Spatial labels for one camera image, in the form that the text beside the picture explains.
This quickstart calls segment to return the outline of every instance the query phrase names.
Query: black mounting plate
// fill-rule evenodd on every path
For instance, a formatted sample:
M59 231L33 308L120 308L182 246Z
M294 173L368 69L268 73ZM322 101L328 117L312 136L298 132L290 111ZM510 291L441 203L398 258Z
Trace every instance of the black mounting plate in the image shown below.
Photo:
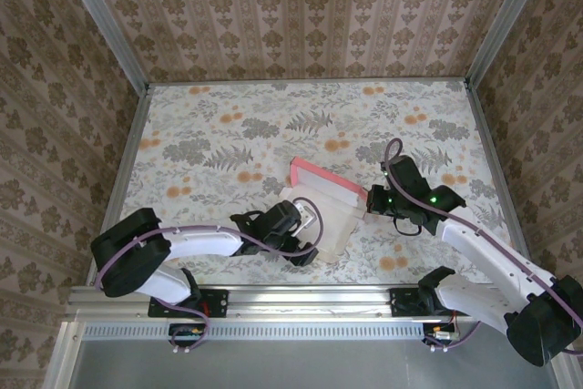
M229 307L229 291L226 289L200 289L200 300L191 308L205 313L210 318L226 318ZM155 298L149 300L150 318L192 318L192 313L171 310Z

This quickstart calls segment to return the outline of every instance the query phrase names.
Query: aluminum frame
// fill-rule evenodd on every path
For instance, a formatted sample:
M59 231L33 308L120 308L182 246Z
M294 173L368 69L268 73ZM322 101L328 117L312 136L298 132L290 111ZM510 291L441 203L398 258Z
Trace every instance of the aluminum frame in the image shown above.
M75 371L84 322L62 322L51 361L46 368L43 389L68 389Z
M470 66L466 77L469 81L477 87L480 81L484 78L486 71L494 61L498 50L506 40L510 29L518 19L522 12L522 8L527 3L527 0L504 0L496 18L478 49L472 65Z
M478 98L476 88L472 83L466 83L467 99L470 102L470 107L472 108L472 113L474 114L474 119L476 120L476 126L478 134L482 141L482 146L484 152L486 153L486 161L490 172L492 173L492 180L494 181L494 186L496 188L496 193L500 201L500 208L504 214L506 220L506 226L508 228L508 234L510 235L510 240L516 245L516 249L526 258L530 259L530 252L528 251L527 241L522 233L522 228L520 228L520 222L518 221L517 211L514 208L514 203L510 196L510 190L506 184L506 179L504 178L504 171L502 170L502 165L498 159L498 154L496 153L496 147L494 146L494 140L488 129L488 124L486 122L486 116L484 115L484 110L482 109L482 104Z
M105 0L82 0L87 11L95 20L99 31L107 41L107 45L118 59L119 65L126 73L129 82L139 96L148 88L148 80L142 66L138 62L133 49L129 45L118 22L107 8Z
M356 83L363 82L452 82L464 81L464 77L326 77L314 79L244 79L238 81L203 81L203 82L173 82L171 84L163 82L151 82L150 87L167 86L236 86L241 84L325 84L328 82Z
M350 285L205 285L229 291L226 321L246 322L442 322L447 317L395 318L388 289L413 284ZM111 299L90 287L71 291L66 322L143 322L149 297L140 293ZM191 322L191 318L172 319Z
M126 198L126 192L128 191L131 171L134 167L134 162L136 161L136 156L138 154L139 142L142 138L142 132L146 126L146 121L148 120L148 112L151 101L152 95L151 89L149 88L148 90L144 91L144 93L142 93L142 96L139 99L138 105L136 107L134 119L131 122L131 128L128 132L128 141L126 142L124 153L121 157L121 161L119 162L118 174L116 175L116 181L114 182L113 189L111 190L111 196L109 198L109 202L107 203L106 214L103 218L100 232L108 230L119 221L119 216L121 215L121 210L124 206L124 199ZM91 259L91 265L89 266L89 271L87 273L86 286L92 286L96 277L97 266L95 261Z

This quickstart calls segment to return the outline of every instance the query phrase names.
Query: cable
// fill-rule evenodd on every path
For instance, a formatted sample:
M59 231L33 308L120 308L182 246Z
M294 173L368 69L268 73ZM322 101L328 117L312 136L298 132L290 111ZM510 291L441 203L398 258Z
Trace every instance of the cable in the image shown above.
M152 231L148 231L144 234L142 234L141 236L136 237L133 241L130 241L129 243L126 244L126 246L124 246L121 250L119 250L113 257L111 257L111 259L109 259L107 261L106 264L103 265L103 267L101 268L101 270L97 273L97 277L95 280L95 285L97 287L98 290L100 290L101 288L101 282L103 281L103 277L105 276L105 274L107 273L107 271L109 271L109 269L116 264L116 262L118 262L118 260L123 257L123 255L128 252L129 250L131 250L132 248L134 248L136 245L138 245L139 243L141 243L142 241L149 239L152 236L156 236L158 234L163 234L165 232L184 232L184 231L216 231L216 232L225 232L227 234L231 234L234 236L238 236L241 237L243 239L246 239L248 241L250 241L251 243L256 244L257 246L263 248L266 251L269 251L273 254L277 254L277 255L281 255L284 257L299 257L301 255L305 255L308 254L310 252L312 252L317 246L318 243L320 243L320 240L322 239L322 235L324 233L324 221L322 218L322 214L320 213L320 211L318 210L318 207L316 207L316 204L314 204L311 200L308 200L307 198L304 197L299 197L296 198L295 200L293 200L294 202L296 200L303 200L305 202L307 202L308 204L310 204L310 206L313 208L314 213L316 213L316 216L318 217L318 221L320 224L320 231L318 232L318 237L316 237L316 240L314 241L313 245L310 248L307 248L305 250L301 250L301 251L297 251L297 252L286 252L286 251L279 251L276 250L268 245L266 245L265 243L263 243L262 241L259 241L257 239L255 239L254 237L251 237L248 234L245 234L244 232L241 232L239 230L234 230L233 228L227 228L227 227L221 227L218 225L187 225L187 226L183 226L183 227L167 227L167 228L159 228L159 229L155 229Z
M320 243L320 240L322 239L322 235L324 233L324 220L322 218L322 214L320 213L320 210L318 210L318 207L316 207L316 204L314 204L311 200L304 198L304 197L299 197L296 198L295 200L293 200L294 202L297 200L303 200L304 202L307 202L308 204L310 204L310 206L313 208L314 213L316 213L316 216L318 217L318 222L320 225L320 230L318 232L318 237L316 237L316 240L314 241L313 245L310 248L307 248L305 250L302 251L298 251L298 252L285 252L285 251L279 251L279 250L275 250L273 248L271 248L270 246L266 245L265 243L263 243L262 241L258 241L257 239L245 234L244 232L241 232L239 230L234 230L232 228L225 228L225 227L219 227L219 226L212 226L212 225L189 225L186 227L170 227L170 228L162 228L162 229L156 229L156 230L152 230L152 231L148 231L144 234L142 234L141 236L136 237L135 239L133 239L131 242L127 243L121 250L119 250L118 252L116 252L116 254L107 261L106 264L103 265L103 267L101 268L101 270L97 273L97 277L95 280L95 287L96 289L98 289L99 291L102 290L101 287L101 283L103 281L103 277L105 277L106 273L109 271L109 269L111 269L111 267L121 258L123 257L123 255L128 252L129 250L131 250L132 248L134 248L136 245L140 244L142 241L144 241L145 239L149 239L152 236L156 236L158 234L162 234L165 232L184 232L184 231L196 231L196 230L215 230L216 232L226 232L235 236L239 236L242 237L243 239L246 239L258 246L260 246L261 248L263 248L264 250L267 250L269 252L272 252L274 254L278 254L281 256L287 256L287 257L298 257L300 255L304 255L307 253L312 252L313 250L316 249L316 246L318 246L318 243ZM199 312L198 310L194 310L194 309L189 309L188 307L182 307L179 305L174 305L174 304L170 304L169 302L165 302L159 298L155 298L156 301L158 301L160 304L162 304L164 307L167 307L168 309L171 310L175 310L175 311L179 311L179 312L186 312L186 313L191 313L194 314L195 316L200 317L205 325L204 331L202 332L202 335L200 336L200 338L195 341L191 346L188 347L188 351L193 350L195 348L198 348L202 342L206 339L206 337L209 334L209 328L210 328L210 319L209 317L204 314L203 312ZM171 339L170 339L170 343L172 344L172 346L174 346L175 351L178 351L177 348L178 346L176 345L175 339L176 339L176 333L180 330L180 328L177 329L176 332L173 333Z
M486 239L488 241L488 243L490 243L498 251L500 251L507 259L512 261L512 263L515 266L517 266L518 269L520 269L522 272L524 272L526 275L528 275L528 277L531 278L533 282L535 282L545 292L547 292L558 303L558 305L560 305L563 308L563 310L565 312L567 312L567 314L571 318L573 318L573 320L577 323L577 325L579 327L581 327L581 329L583 330L583 319L581 319L581 317L560 296L558 296L558 294L555 291L553 291L550 287L548 287L547 284L541 278L539 278L533 271L531 271L530 268L528 268L528 266L526 266L519 259L517 259L512 254L512 252L508 251L504 246L499 244L487 232L485 232L483 229L477 227L474 223L470 222L469 220L465 220L464 218L460 218L459 216L456 216L455 214L451 214L447 211L436 209L435 207L432 207L431 205L424 204L420 200L415 199L413 196L411 196L409 193L407 193L397 182L396 178L393 175L393 172L391 171L391 168L389 167L388 161L386 161L387 157L389 156L390 148L394 143L397 143L399 145L399 149L398 149L397 153L393 156L393 158L398 157L399 154L401 153L401 151L403 150L403 141L400 138L393 138L391 141L389 141L389 143L386 145L386 149L384 150L384 157L385 157L384 166L387 169L387 176L388 176L389 180L391 181L391 184L393 184L393 186L397 189L397 191L399 193L401 193L406 200L408 200L409 202L412 202L413 204L415 204L415 205L417 205L417 206L419 206L427 211L432 211L435 214L439 214L440 216L445 216L448 219L455 220L456 222L459 222L462 225L466 225L466 227L469 228L470 230L474 231L476 233L476 235L482 236L484 239ZM583 356L583 351L563 350L563 353L576 355L577 357Z
M457 325L457 311L454 311L454 330L459 332L459 326Z
M455 311L452 312L452 317L449 318L449 321L447 321L447 323L445 325L440 325L439 328L442 329L445 327L449 327L452 323L454 323L454 318L455 318ZM432 332L433 332L433 330L430 328L427 332L424 332L424 334L429 334Z
M462 346L464 343L466 343L467 341L469 341L469 339L474 335L474 333L476 332L477 328L482 324L481 321L478 321L476 323L476 325L474 325L472 327L472 329L467 332L466 334L464 334L464 336L457 342L451 342L449 345L445 345L441 342L439 342L437 339L435 339L432 336L429 335L425 335L425 339L427 339L430 342L435 343L437 346L435 348L439 349L439 350L449 350L451 348L457 348L458 346Z
M202 344L202 342L207 338L207 336L209 335L209 328L210 328L210 319L209 319L209 316L207 316L203 312L199 312L198 310L189 309L188 307L182 307L180 305L170 304L169 302L165 302L165 301L161 300L160 298L155 298L155 300L158 301L160 304L162 304L164 307L167 307L167 308L169 308L171 310L175 310L175 311L178 311L178 312L192 313L195 316L200 317L200 319L202 319L202 321L204 321L204 331L200 335L199 339L197 339L191 346L188 347L189 350L194 350L195 348L198 348ZM181 328L183 328L183 327L179 327L177 329L177 331L175 331L172 334L172 337L170 339L170 343L172 344L172 346L175 349L178 348L178 346L176 345L176 342L175 342L176 334L179 331L182 331Z
M180 327L177 327L174 329L174 333L172 334L172 336L170 337L170 344L174 347L174 352L176 353L179 349L179 346L176 345L176 336L179 333L185 333L185 332L190 332L190 333L194 333L194 330L192 329L192 327L188 326L188 325L181 325Z

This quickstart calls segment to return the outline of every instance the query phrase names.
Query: table surface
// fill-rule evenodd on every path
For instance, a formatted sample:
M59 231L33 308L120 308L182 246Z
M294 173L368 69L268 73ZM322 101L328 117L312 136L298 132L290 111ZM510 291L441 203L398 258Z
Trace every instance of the table surface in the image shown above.
M122 218L152 207L164 224L187 225L266 210L289 184L296 156L370 188L384 183L378 163L387 141L400 137L432 187L451 186L509 241L461 81L239 83L150 93ZM170 264L207 284L410 283L441 265L490 282L439 239L401 236L382 217L360 221L335 264L297 268L267 253Z

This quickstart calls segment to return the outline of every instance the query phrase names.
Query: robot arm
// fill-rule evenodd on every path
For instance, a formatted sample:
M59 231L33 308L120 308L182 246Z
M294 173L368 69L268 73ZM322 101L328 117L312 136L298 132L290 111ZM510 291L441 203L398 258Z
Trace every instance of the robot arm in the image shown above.
M583 289L577 281L569 276L558 281L498 237L485 236L464 200L446 186L431 189L411 158L397 154L385 158L381 168L389 189L373 186L368 212L393 217L395 226L408 219L419 231L425 228L464 254L496 286L494 290L474 284L442 266L419 281L418 302L411 307L416 315L452 310L469 314L504 333L518 353L537 366L579 337L580 327L547 291L581 317ZM405 303L396 304L404 308Z
M164 261L204 254L235 257L270 250L296 266L306 266L318 254L313 248L317 241L300 249L302 243L296 236L315 222L317 214L301 200L284 200L265 213L233 215L228 226L161 229L153 209L140 209L91 243L100 272L97 282L109 297L140 292L170 304L188 301L194 305L200 294L192 274L164 266ZM239 229L229 228L234 225Z

